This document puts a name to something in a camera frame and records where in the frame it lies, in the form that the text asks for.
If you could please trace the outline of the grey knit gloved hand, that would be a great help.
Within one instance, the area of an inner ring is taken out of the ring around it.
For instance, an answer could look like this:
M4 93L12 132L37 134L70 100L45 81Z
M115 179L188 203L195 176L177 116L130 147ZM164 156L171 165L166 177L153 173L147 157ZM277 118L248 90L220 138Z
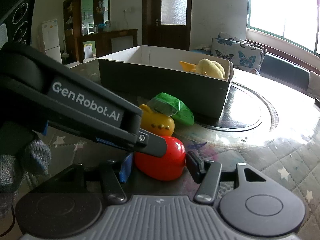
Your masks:
M50 161L49 147L34 132L17 153L1 155L1 218L11 208L25 176L47 174Z

